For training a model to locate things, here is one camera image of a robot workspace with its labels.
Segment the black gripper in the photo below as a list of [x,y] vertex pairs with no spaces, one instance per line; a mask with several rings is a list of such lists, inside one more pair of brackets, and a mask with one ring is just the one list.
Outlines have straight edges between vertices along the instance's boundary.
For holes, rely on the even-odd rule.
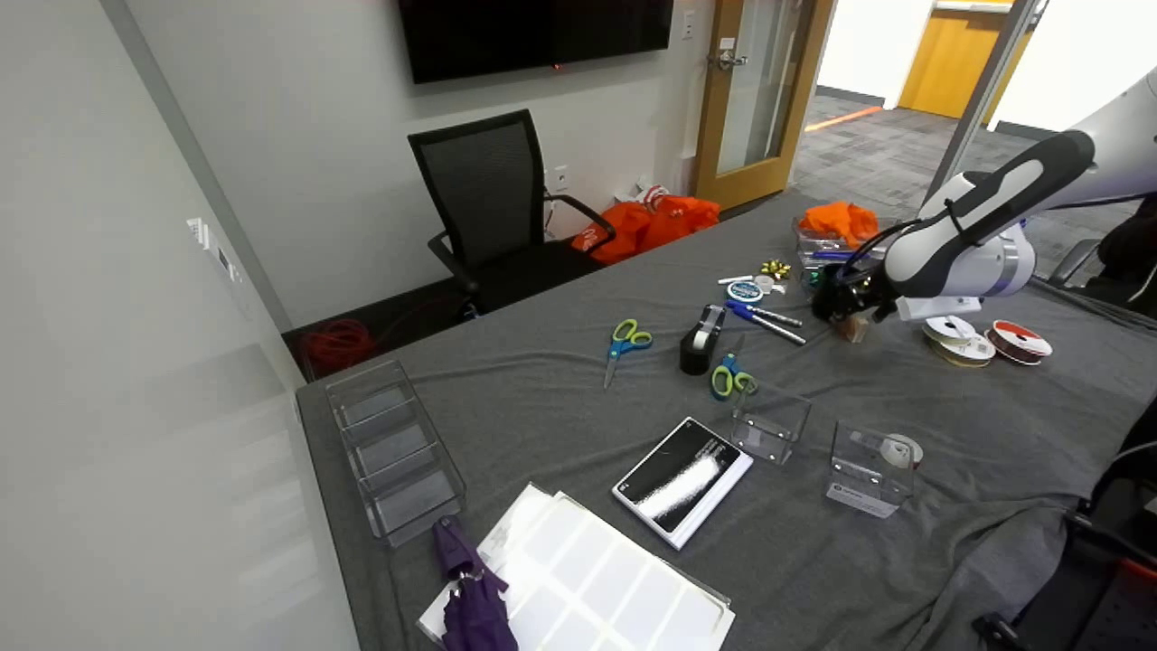
[[881,324],[892,313],[892,290],[877,271],[827,266],[817,277],[817,292],[811,302],[811,313],[821,324],[838,324],[838,318],[855,318],[855,314],[872,314],[877,324]]

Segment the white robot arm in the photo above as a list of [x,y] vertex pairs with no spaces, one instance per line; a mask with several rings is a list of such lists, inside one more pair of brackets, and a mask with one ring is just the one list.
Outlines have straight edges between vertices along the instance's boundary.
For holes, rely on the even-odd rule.
[[910,221],[869,234],[821,271],[814,314],[967,314],[1034,277],[1022,221],[1049,209],[1142,199],[1157,187],[1157,69],[1115,102],[993,172],[961,172]]

